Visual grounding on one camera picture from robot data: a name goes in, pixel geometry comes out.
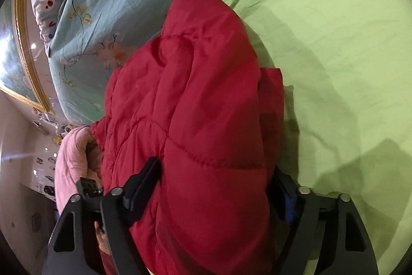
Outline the person's left hand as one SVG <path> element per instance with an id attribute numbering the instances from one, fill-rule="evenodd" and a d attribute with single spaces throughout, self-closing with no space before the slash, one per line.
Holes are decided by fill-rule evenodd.
<path id="1" fill-rule="evenodd" d="M 100 229 L 98 221 L 94 222 L 94 229 L 100 250 L 106 255 L 111 255 L 107 235 Z"/>

